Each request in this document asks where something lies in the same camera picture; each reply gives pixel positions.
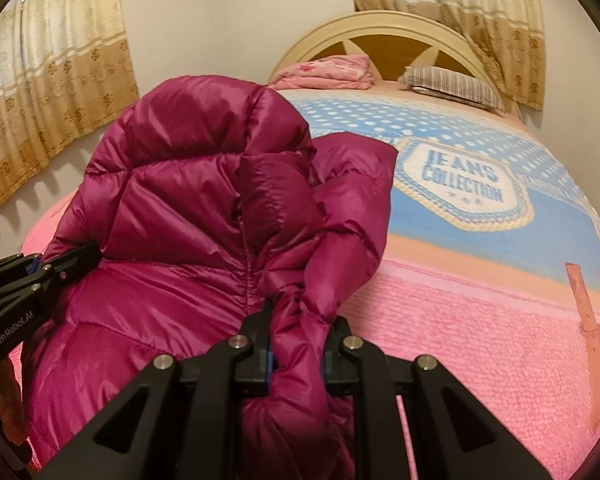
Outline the person's left hand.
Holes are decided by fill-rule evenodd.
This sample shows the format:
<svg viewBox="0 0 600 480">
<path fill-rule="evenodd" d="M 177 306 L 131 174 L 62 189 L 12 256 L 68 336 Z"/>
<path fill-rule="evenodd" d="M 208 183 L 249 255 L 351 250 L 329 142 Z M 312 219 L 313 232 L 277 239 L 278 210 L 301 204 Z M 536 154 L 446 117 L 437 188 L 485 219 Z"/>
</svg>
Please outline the person's left hand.
<svg viewBox="0 0 600 480">
<path fill-rule="evenodd" d="M 27 440 L 21 388 L 9 358 L 0 363 L 0 419 L 4 434 L 10 442 L 22 445 Z"/>
</svg>

